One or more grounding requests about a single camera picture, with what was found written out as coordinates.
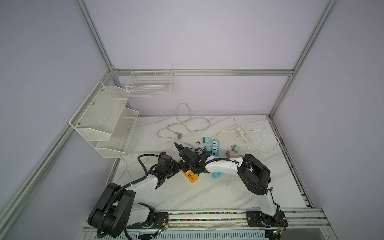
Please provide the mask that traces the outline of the teal adapter black strip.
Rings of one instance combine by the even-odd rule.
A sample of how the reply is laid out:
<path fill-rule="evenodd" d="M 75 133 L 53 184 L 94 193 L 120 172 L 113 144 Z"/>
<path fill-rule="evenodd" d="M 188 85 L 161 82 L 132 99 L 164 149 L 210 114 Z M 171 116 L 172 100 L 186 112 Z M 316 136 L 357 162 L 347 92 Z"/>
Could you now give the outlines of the teal adapter black strip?
<path fill-rule="evenodd" d="M 211 139 L 209 137 L 203 137 L 203 143 L 204 144 L 209 144 Z"/>
<path fill-rule="evenodd" d="M 204 147 L 204 151 L 208 154 L 211 154 L 212 153 L 212 147 L 211 146 L 205 146 Z"/>

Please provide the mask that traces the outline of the teal adapter front black strip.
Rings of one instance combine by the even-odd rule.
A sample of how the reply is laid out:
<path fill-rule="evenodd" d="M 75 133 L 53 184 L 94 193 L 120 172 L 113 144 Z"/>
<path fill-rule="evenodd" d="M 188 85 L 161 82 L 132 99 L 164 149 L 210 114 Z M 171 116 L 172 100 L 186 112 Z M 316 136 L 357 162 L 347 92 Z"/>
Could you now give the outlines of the teal adapter front black strip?
<path fill-rule="evenodd" d="M 212 153 L 212 147 L 211 146 L 205 146 L 204 147 L 204 151 L 208 154 L 211 154 Z"/>

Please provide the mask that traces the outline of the white mesh upper shelf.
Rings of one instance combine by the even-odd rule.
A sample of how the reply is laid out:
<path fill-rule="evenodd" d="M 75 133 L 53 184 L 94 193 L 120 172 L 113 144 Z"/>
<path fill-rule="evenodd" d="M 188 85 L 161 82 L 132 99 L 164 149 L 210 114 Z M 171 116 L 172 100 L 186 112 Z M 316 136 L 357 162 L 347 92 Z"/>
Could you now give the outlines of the white mesh upper shelf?
<path fill-rule="evenodd" d="M 110 140 L 130 92 L 98 82 L 70 119 L 70 126 L 88 142 Z"/>

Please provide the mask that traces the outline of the green adapter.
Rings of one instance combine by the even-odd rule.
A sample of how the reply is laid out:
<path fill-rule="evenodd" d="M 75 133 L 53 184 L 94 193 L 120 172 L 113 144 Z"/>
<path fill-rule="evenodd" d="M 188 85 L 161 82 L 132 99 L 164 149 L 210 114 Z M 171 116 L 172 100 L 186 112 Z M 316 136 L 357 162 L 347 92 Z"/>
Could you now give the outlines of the green adapter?
<path fill-rule="evenodd" d="M 232 146 L 232 151 L 234 151 L 235 153 L 239 153 L 241 150 L 241 147 L 238 146 L 238 145 L 233 145 Z"/>

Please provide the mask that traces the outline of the aluminium front rail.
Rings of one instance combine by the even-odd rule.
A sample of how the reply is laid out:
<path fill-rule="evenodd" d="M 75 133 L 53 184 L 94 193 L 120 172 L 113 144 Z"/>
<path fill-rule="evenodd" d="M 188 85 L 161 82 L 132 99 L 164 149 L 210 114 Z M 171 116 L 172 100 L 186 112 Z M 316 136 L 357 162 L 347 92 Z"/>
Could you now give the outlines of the aluminium front rail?
<path fill-rule="evenodd" d="M 274 223 L 267 224 L 259 209 L 210 211 L 161 211 L 150 214 L 144 223 L 127 224 L 130 230 L 157 230 L 168 224 L 171 230 L 330 229 L 331 224 L 320 208 L 282 208 Z"/>

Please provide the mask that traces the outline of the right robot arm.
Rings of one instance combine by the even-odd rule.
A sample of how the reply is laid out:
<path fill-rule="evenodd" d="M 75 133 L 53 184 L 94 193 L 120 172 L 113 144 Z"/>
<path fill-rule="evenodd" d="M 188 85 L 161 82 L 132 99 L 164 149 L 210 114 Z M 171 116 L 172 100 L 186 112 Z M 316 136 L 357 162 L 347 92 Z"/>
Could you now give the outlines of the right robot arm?
<path fill-rule="evenodd" d="M 179 152 L 183 171 L 192 172 L 197 176 L 211 173 L 238 176 L 248 191 L 259 196 L 258 224 L 266 228 L 287 227 L 285 214 L 273 198 L 273 188 L 269 187 L 271 171 L 256 157 L 245 154 L 240 158 L 219 158 L 205 153 L 200 148 L 192 150 L 178 143 L 175 143 L 175 147 Z"/>

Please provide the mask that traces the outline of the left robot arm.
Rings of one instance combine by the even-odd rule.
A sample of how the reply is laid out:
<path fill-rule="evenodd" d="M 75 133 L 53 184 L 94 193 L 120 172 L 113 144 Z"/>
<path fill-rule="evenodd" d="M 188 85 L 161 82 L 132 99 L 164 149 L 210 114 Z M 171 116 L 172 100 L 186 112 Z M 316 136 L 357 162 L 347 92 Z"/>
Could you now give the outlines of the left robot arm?
<path fill-rule="evenodd" d="M 157 221 L 155 208 L 135 199 L 159 188 L 181 170 L 180 164 L 165 152 L 140 155 L 138 162 L 145 175 L 123 186 L 108 184 L 91 211 L 88 224 L 97 229 L 99 239 L 106 235 L 115 238 L 126 231 L 127 226 L 153 227 Z"/>

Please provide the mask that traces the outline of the blue power strip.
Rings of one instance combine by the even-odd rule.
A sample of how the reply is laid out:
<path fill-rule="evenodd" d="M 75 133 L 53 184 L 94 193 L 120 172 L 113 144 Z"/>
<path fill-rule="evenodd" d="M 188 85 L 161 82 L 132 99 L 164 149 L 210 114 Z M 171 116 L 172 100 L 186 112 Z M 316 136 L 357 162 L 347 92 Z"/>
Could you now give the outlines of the blue power strip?
<path fill-rule="evenodd" d="M 220 145 L 218 140 L 212 140 L 212 155 L 214 157 L 220 156 Z"/>

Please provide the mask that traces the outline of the white mesh shelf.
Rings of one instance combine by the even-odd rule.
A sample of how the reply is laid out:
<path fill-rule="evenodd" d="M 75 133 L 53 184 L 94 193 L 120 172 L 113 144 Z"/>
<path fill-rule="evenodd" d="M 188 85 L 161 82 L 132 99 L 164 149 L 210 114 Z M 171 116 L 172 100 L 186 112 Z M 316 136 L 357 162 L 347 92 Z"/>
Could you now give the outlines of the white mesh shelf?
<path fill-rule="evenodd" d="M 98 82 L 70 119 L 70 126 L 88 142 L 110 140 L 130 92 Z"/>
<path fill-rule="evenodd" d="M 138 116 L 139 112 L 129 108 L 123 108 L 110 140 L 108 142 L 98 142 L 96 145 L 97 152 L 104 159 L 122 158 L 127 155 L 127 147 Z"/>

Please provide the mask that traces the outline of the pink adapter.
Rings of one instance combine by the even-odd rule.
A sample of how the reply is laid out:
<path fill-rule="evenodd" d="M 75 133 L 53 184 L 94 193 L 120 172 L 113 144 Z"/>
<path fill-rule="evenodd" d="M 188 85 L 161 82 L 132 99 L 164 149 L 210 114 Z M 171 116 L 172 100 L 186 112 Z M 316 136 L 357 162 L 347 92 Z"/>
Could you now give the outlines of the pink adapter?
<path fill-rule="evenodd" d="M 227 151 L 226 154 L 227 154 L 227 157 L 230 158 L 230 159 L 233 159 L 236 156 L 236 153 L 234 151 L 232 151 L 232 150 Z"/>

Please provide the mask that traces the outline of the teal triangular power strip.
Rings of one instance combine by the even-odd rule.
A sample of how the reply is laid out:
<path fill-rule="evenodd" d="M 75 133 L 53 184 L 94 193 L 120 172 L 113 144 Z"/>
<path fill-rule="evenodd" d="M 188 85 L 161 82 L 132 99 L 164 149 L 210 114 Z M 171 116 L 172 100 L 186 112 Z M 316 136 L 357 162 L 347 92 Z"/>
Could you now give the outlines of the teal triangular power strip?
<path fill-rule="evenodd" d="M 223 173 L 220 173 L 220 172 L 214 172 L 214 173 L 212 173 L 212 177 L 213 177 L 214 179 L 218 179 L 218 178 L 220 178 L 220 177 L 222 176 L 222 174 L 223 174 Z"/>

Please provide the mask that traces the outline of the white mesh lower shelf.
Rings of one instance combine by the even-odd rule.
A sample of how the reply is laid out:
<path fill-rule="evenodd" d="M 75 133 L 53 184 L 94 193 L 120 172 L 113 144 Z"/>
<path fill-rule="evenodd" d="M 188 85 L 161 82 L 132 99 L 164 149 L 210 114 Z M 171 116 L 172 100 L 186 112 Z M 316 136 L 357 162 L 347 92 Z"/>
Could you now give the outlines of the white mesh lower shelf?
<path fill-rule="evenodd" d="M 127 147 L 138 116 L 139 112 L 129 108 L 123 108 L 110 140 L 108 142 L 98 142 L 96 145 L 97 152 L 104 159 L 122 158 L 127 155 Z"/>

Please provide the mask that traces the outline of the black power strip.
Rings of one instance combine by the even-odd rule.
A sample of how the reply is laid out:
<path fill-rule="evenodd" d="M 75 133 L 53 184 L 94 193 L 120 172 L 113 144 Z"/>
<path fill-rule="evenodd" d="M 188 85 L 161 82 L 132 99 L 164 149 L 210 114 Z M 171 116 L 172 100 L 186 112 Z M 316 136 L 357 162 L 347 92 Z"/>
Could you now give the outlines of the black power strip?
<path fill-rule="evenodd" d="M 202 154 L 204 154 L 205 152 L 204 152 L 203 149 L 201 149 L 201 148 L 197 148 L 197 149 L 195 150 L 195 153 L 198 154 L 198 155 L 202 155 Z"/>

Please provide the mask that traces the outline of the orange power strip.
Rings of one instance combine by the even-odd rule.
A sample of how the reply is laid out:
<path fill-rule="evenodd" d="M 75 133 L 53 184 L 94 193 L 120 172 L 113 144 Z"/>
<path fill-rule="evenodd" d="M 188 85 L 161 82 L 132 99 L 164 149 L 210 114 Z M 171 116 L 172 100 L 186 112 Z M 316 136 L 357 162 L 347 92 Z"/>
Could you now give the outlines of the orange power strip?
<path fill-rule="evenodd" d="M 181 170 L 181 173 L 192 183 L 194 184 L 198 179 L 199 176 L 194 174 L 192 171 L 183 171 Z"/>

